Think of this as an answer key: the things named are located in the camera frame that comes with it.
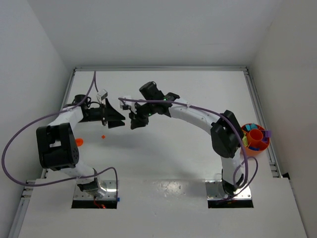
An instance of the purple block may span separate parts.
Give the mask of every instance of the purple block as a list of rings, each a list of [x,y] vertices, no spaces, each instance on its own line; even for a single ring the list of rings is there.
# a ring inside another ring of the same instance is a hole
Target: purple block
[[[272,136],[272,131],[266,130],[266,131],[265,131],[265,137],[266,137],[266,138],[271,138],[271,136]]]

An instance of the blue block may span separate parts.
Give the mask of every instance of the blue block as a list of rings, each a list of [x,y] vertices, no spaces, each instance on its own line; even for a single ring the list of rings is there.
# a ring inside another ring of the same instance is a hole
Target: blue block
[[[249,147],[249,149],[251,149],[251,150],[256,150],[256,151],[259,151],[260,149],[259,148],[254,148],[254,147]]]
[[[252,124],[250,125],[250,127],[251,127],[251,130],[252,130],[252,129],[258,129],[257,125],[255,125],[254,123],[252,123]]]
[[[246,125],[246,130],[247,130],[247,131],[250,131],[250,130],[251,130],[250,125]]]

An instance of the cable tie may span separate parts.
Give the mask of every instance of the cable tie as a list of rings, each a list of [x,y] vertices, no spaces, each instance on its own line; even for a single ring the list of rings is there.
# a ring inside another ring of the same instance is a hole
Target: cable tie
[[[81,178],[81,176],[77,176],[76,177],[76,183],[78,182],[78,180]]]

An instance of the red cable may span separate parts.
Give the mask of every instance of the red cable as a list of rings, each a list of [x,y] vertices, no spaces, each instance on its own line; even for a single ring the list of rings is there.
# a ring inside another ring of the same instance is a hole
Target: red cable
[[[96,203],[96,198],[95,198],[95,197],[94,197],[94,204],[95,204],[98,208],[101,208],[101,207],[99,206],[99,204]]]

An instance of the white wall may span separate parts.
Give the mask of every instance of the white wall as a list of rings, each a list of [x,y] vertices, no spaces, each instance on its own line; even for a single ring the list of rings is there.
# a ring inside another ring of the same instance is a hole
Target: white wall
[[[317,237],[317,1],[286,0],[252,65],[275,148]]]
[[[23,125],[58,110],[70,72],[26,0],[0,2],[0,150]],[[16,178],[41,174],[35,129],[21,134],[6,164]],[[22,187],[0,171],[0,238],[6,238]]]
[[[28,0],[76,66],[248,65],[281,0]]]

